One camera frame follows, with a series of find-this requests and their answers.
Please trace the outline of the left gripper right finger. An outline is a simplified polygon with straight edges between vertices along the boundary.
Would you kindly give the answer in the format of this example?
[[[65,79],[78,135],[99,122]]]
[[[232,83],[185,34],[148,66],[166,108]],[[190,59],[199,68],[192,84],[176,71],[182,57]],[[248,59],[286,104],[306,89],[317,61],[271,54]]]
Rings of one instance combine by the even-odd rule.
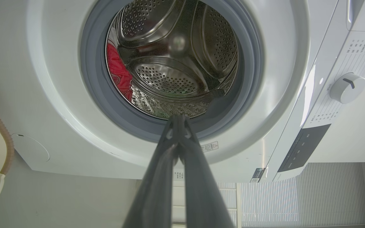
[[[188,228],[233,228],[219,188],[189,119],[179,117],[179,157],[184,164]]]

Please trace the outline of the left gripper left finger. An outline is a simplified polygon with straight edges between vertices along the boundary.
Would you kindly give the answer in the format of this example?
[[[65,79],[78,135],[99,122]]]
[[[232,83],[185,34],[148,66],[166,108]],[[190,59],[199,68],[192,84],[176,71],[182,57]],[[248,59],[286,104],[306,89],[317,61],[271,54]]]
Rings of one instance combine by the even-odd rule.
[[[170,228],[173,167],[178,161],[178,117],[172,116],[161,135],[123,228]]]

